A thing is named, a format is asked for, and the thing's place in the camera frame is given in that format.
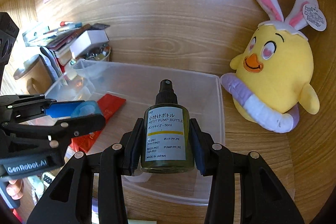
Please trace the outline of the person's left hand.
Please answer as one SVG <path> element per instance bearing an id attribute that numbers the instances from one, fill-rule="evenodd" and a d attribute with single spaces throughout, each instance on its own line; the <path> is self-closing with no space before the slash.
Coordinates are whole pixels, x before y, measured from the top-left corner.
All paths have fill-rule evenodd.
<path id="1" fill-rule="evenodd" d="M 6 191 L 13 200 L 20 200 L 23 196 L 23 188 L 24 183 L 22 179 L 10 180 Z"/>

